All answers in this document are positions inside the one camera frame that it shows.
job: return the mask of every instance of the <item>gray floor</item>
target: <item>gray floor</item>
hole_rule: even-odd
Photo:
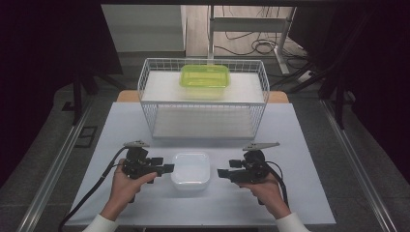
[[[146,54],[122,54],[124,75],[113,77],[135,89],[145,56]],[[274,59],[262,59],[267,73],[279,74],[278,64]],[[84,125],[97,127],[96,137],[89,148],[73,148],[35,231],[56,231],[59,221],[72,206],[76,191],[102,132],[109,108],[116,101],[119,91],[99,78],[96,80],[100,91],[93,98],[94,103]],[[270,78],[271,83],[278,80],[281,78]],[[292,81],[276,88],[286,89],[297,83]],[[288,96],[295,107],[308,148],[337,221],[336,225],[308,225],[307,227],[312,231],[382,231],[317,98],[316,91],[319,87],[320,83],[316,83],[297,94]],[[66,102],[73,100],[72,86],[59,90],[54,99],[54,107],[43,129],[9,181],[0,189],[0,231],[16,231],[47,170],[72,129],[73,113],[61,110]],[[389,157],[364,129],[348,104],[344,106],[343,118],[345,131],[370,180],[391,213],[397,231],[410,231],[409,185]],[[76,141],[79,145],[87,142],[87,139]]]

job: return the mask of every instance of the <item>wire basket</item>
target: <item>wire basket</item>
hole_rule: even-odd
[[[223,65],[225,89],[179,85],[185,65]],[[256,136],[269,82],[262,61],[220,59],[147,59],[138,81],[142,109],[153,137],[238,138]]]

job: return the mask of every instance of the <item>hand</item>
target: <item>hand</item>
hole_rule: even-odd
[[[104,218],[113,221],[123,212],[135,194],[141,191],[141,186],[157,177],[157,172],[153,172],[133,180],[122,171],[123,162],[124,159],[120,159],[112,179],[109,199],[100,213]]]
[[[241,188],[250,189],[252,194],[256,196],[266,209],[276,219],[284,218],[291,214],[289,208],[284,203],[278,186],[278,181],[272,174],[265,178],[265,182],[261,184],[252,183],[236,183]]]

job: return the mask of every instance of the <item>white sleeve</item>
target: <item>white sleeve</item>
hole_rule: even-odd
[[[307,228],[295,213],[277,219],[277,226],[280,232],[308,232]]]
[[[117,222],[97,215],[91,224],[85,228],[84,232],[114,232],[117,227]]]

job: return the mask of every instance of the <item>white plastic container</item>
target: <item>white plastic container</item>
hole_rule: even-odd
[[[210,180],[210,162],[206,153],[185,152],[174,156],[171,180],[178,190],[204,190]]]

